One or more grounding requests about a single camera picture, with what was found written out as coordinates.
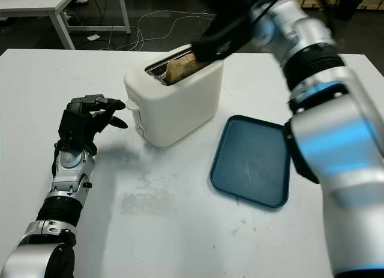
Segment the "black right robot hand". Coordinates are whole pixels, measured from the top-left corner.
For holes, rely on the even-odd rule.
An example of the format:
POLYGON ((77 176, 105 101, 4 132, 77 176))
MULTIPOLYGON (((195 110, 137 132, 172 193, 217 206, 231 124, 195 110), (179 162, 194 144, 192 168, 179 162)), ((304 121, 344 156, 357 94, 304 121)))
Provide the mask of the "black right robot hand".
POLYGON ((202 36, 191 42, 200 62, 227 58, 247 44, 253 36, 252 7, 260 0, 202 0, 216 12, 202 36))

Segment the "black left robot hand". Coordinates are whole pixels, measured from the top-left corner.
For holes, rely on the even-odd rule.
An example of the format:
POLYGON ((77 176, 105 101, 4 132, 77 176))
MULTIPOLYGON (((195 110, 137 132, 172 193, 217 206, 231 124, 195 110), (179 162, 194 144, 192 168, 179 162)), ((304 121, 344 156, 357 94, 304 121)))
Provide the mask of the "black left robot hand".
POLYGON ((96 133, 102 132, 108 125, 125 129, 127 123, 114 116, 117 110, 125 109, 125 104, 117 99, 106 98, 102 94, 72 98, 67 104, 59 125, 58 151, 87 151, 97 154, 94 144, 96 133))

